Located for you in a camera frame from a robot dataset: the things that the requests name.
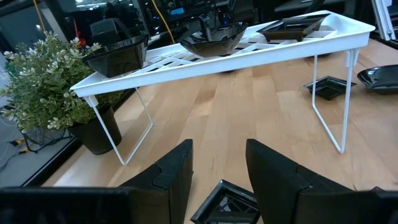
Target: shelf leg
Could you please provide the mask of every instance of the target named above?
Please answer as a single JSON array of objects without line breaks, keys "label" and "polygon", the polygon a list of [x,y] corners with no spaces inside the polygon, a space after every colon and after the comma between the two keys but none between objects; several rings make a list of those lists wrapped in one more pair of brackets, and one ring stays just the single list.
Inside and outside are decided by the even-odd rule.
[{"label": "shelf leg", "polygon": [[358,60],[359,49],[351,49],[346,52],[346,67],[348,68],[347,74],[347,87],[346,87],[346,99],[344,106],[344,118],[343,118],[343,136],[341,137],[341,145],[339,145],[331,133],[328,125],[323,120],[322,115],[319,113],[317,106],[315,105],[315,85],[317,84],[317,72],[318,72],[318,56],[314,56],[313,63],[313,85],[312,85],[312,108],[315,110],[318,115],[320,121],[322,122],[323,127],[326,129],[326,132],[329,134],[329,137],[333,144],[335,145],[337,151],[339,153],[344,153],[346,146],[346,135],[347,135],[347,122],[348,122],[348,111],[349,111],[349,96],[351,94],[351,81],[353,77],[353,69],[356,65],[356,61]]},{"label": "shelf leg", "polygon": [[129,155],[129,157],[127,158],[126,161],[123,161],[123,158],[121,157],[121,155],[120,155],[120,153],[119,153],[119,151],[118,151],[116,145],[115,145],[114,142],[113,142],[113,139],[112,139],[111,135],[110,135],[109,132],[108,132],[108,129],[106,128],[106,126],[105,126],[105,124],[104,124],[104,121],[103,121],[102,118],[101,118],[100,113],[98,112],[98,110],[97,110],[97,108],[96,108],[96,106],[98,105],[97,99],[95,98],[95,96],[86,96],[86,97],[85,97],[85,100],[86,100],[86,101],[88,102],[88,104],[93,108],[95,114],[97,115],[97,118],[98,118],[99,122],[101,123],[101,125],[102,125],[102,127],[103,127],[103,129],[104,129],[104,131],[105,131],[105,133],[106,133],[106,135],[107,135],[109,141],[111,142],[111,144],[112,144],[112,146],[113,146],[113,149],[114,149],[114,151],[116,152],[116,155],[118,156],[118,158],[119,158],[119,160],[120,160],[120,162],[121,162],[122,165],[126,165],[126,164],[128,164],[128,163],[130,162],[130,160],[132,159],[133,155],[136,153],[137,149],[138,149],[139,146],[142,144],[142,142],[145,140],[145,138],[147,137],[149,131],[150,131],[150,130],[152,129],[152,127],[154,126],[154,122],[153,122],[153,120],[152,120],[152,118],[151,118],[151,116],[150,116],[150,114],[149,114],[149,112],[148,112],[148,109],[147,109],[147,107],[146,107],[144,101],[142,100],[141,95],[139,94],[138,88],[136,88],[136,92],[137,92],[138,97],[139,97],[139,99],[140,99],[140,101],[141,101],[141,103],[142,103],[142,105],[143,105],[143,107],[144,107],[144,110],[145,110],[145,112],[146,112],[146,114],[147,114],[147,116],[148,116],[148,118],[149,118],[149,126],[148,126],[147,129],[145,130],[144,135],[140,138],[140,140],[139,140],[138,143],[136,144],[134,150],[133,150],[132,153]]}]

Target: shelving unit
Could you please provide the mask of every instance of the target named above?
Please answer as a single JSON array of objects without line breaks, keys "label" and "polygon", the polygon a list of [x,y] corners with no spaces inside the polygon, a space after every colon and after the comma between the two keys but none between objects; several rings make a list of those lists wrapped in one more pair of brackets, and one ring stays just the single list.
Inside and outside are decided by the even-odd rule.
[{"label": "shelving unit", "polygon": [[[144,62],[144,68],[140,70],[113,78],[106,78],[100,73],[94,73],[71,87],[71,90],[75,91],[79,97],[84,97],[86,99],[98,115],[99,121],[103,123],[96,109],[98,102],[95,95],[97,94],[343,50],[348,51],[346,66],[349,70],[348,82],[350,82],[352,69],[358,58],[359,48],[368,44],[369,34],[375,28],[329,11],[318,11],[306,15],[327,13],[330,15],[322,22],[320,30],[313,32],[304,38],[302,42],[297,42],[296,40],[267,42],[267,40],[256,31],[269,25],[271,23],[269,22],[247,28],[239,44],[228,55],[202,58],[185,50],[180,44],[170,45],[148,51],[146,61]],[[317,57],[315,57],[314,66],[314,87],[317,74],[316,68]],[[322,124],[340,153],[343,153],[345,148],[345,132],[348,119],[350,90],[351,86],[347,85],[344,117],[345,125],[343,130],[343,142],[340,146],[335,141],[326,123],[323,121],[322,116],[317,111],[315,97],[313,98],[314,110],[317,112]],[[150,119],[150,126],[126,161],[123,161],[119,155],[116,146],[113,144],[113,140],[108,134],[108,130],[103,126],[109,140],[113,144],[116,154],[124,165],[131,160],[135,151],[153,125],[148,112],[147,115]]]}]

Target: black square dish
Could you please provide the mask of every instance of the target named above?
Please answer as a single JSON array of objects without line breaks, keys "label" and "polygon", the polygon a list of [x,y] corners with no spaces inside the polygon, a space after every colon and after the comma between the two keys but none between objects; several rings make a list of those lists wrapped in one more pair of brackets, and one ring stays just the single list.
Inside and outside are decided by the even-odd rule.
[{"label": "black square dish", "polygon": [[398,65],[386,65],[363,70],[357,77],[368,90],[383,95],[395,94],[398,93],[397,72]]},{"label": "black square dish", "polygon": [[183,39],[181,46],[201,57],[226,57],[239,43],[247,27],[245,22],[234,22],[198,31]]},{"label": "black square dish", "polygon": [[[312,82],[304,86],[312,93]],[[331,100],[334,97],[344,94],[346,92],[347,81],[335,77],[326,76],[317,80],[315,85],[315,94],[326,100]]]},{"label": "black square dish", "polygon": [[95,50],[82,58],[93,70],[111,78],[141,69],[147,53],[148,35],[139,35]]},{"label": "black square dish", "polygon": [[259,218],[260,211],[254,194],[221,180],[200,205],[191,221],[196,224],[256,224]]},{"label": "black square dish", "polygon": [[276,21],[257,32],[262,34],[268,42],[272,40],[297,40],[300,42],[313,31],[319,30],[321,23],[329,15],[286,18]]}]

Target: green plant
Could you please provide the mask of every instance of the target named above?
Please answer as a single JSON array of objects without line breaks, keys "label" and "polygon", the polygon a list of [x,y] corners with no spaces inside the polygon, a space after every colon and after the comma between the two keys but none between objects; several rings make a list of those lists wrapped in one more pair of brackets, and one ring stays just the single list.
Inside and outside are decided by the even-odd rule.
[{"label": "green plant", "polygon": [[[12,99],[13,109],[3,110],[3,116],[16,121],[22,132],[38,127],[67,128],[96,118],[87,102],[69,88],[93,73],[81,58],[100,46],[84,49],[77,38],[65,43],[51,32],[45,32],[45,36],[45,41],[39,40],[33,49],[21,44],[17,46],[19,54],[4,52],[9,63],[3,78],[9,84],[0,90],[0,96]],[[99,95],[99,108],[111,105],[120,96],[121,92]]]}]

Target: wooden table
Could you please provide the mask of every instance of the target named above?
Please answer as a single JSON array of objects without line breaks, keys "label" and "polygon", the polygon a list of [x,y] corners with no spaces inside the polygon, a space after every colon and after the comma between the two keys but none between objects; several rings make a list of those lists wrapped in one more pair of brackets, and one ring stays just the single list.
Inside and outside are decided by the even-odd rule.
[{"label": "wooden table", "polygon": [[[345,53],[318,62],[318,77],[346,78]],[[398,51],[370,40],[361,49],[358,73],[396,62]],[[285,156],[351,189],[375,185],[398,189],[398,95],[382,96],[358,83],[351,92],[347,151],[339,154],[303,87],[312,81],[311,58],[233,73],[220,73],[140,88],[154,127],[132,161],[122,166],[114,152],[92,155],[82,146],[45,186],[118,186],[187,138],[194,143],[194,174],[186,223],[220,179],[251,190],[245,142],[256,138]],[[344,96],[317,98],[335,136],[341,136]],[[126,157],[147,126],[136,94],[116,112]]]}]

